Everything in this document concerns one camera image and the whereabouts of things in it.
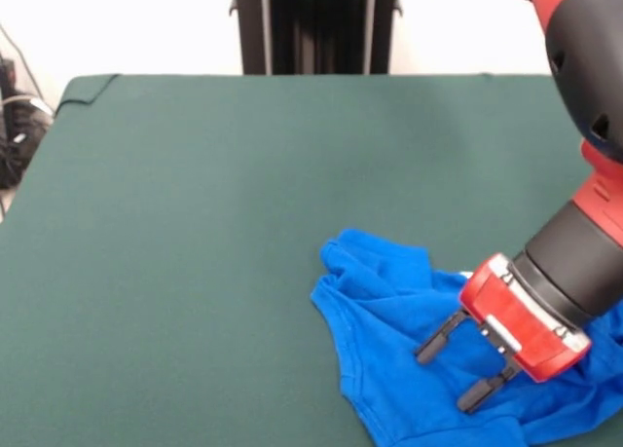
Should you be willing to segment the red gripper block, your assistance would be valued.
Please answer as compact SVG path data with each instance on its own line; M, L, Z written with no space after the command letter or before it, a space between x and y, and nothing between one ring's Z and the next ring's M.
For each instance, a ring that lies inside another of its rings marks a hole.
M592 341L583 330L554 317L531 297L501 253L473 272L459 293L459 302L464 310L452 314L416 349L419 364L436 357L470 316L491 330L515 363L538 383L570 369L591 349ZM458 410L475 413L516 375L517 367L508 363L495 376L478 380L458 399Z

